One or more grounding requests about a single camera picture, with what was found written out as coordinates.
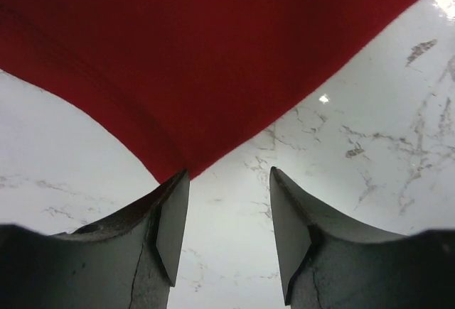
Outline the dark red t shirt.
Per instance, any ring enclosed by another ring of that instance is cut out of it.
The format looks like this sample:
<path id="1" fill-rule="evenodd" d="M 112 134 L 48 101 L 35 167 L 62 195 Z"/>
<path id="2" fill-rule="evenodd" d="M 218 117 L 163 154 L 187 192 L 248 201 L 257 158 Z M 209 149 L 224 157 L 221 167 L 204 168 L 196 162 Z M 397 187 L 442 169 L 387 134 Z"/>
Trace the dark red t shirt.
<path id="1" fill-rule="evenodd" d="M 196 177 L 418 0 L 1 0 L 1 69 Z"/>

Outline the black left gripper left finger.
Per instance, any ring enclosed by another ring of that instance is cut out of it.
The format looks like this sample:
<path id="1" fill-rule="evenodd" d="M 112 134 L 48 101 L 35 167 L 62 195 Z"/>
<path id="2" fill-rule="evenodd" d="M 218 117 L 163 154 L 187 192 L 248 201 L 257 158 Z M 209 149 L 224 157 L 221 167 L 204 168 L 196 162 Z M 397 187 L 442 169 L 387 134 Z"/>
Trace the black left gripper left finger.
<path id="1" fill-rule="evenodd" d="M 1 226 L 2 308 L 165 308 L 176 284 L 189 175 L 73 233 Z"/>

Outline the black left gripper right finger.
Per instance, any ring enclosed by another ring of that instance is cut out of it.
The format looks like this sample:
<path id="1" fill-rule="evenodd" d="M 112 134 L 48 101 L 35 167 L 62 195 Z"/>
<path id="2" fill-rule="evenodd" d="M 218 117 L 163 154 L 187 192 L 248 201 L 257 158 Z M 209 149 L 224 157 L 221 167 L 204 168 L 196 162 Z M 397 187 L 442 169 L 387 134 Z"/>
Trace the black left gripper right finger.
<path id="1" fill-rule="evenodd" d="M 453 308 L 454 231 L 410 236 L 360 222 L 278 168 L 269 194 L 284 302 L 291 308 Z"/>

